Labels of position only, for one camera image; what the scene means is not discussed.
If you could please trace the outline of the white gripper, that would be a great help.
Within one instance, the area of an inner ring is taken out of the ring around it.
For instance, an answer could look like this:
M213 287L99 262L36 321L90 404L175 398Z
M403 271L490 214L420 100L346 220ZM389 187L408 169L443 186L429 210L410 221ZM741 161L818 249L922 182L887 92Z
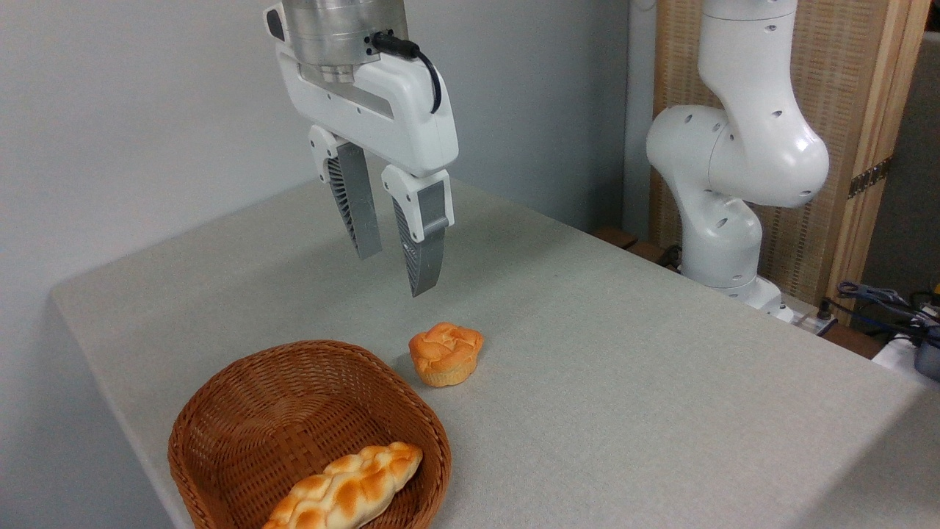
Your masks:
M392 198L411 295L432 289L444 260L444 232L455 223L444 168L459 156L459 141L446 84L440 83L442 101L432 113L432 80L419 61L382 56L359 65L355 80L344 84L323 80L282 41L275 56L289 99L314 123L308 141L319 180L331 191L357 256L382 251L365 148L393 164L380 178Z

